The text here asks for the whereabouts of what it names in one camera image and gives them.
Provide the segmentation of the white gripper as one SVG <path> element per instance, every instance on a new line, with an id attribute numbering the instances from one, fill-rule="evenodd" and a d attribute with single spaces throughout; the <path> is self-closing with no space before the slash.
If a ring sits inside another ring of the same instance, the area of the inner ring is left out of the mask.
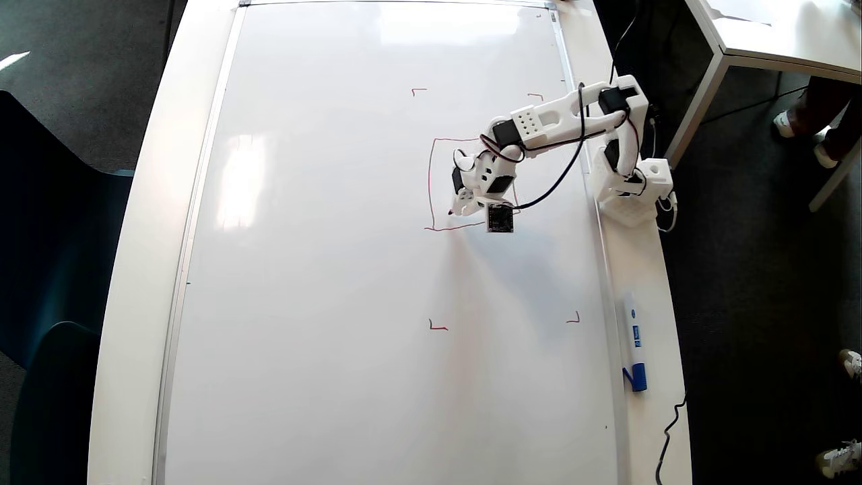
<path id="1" fill-rule="evenodd" d="M 470 217 L 488 205 L 514 205 L 505 195 L 515 181 L 517 163 L 496 156 L 490 150 L 478 154 L 455 150 L 453 163 L 455 196 L 450 216 Z"/>

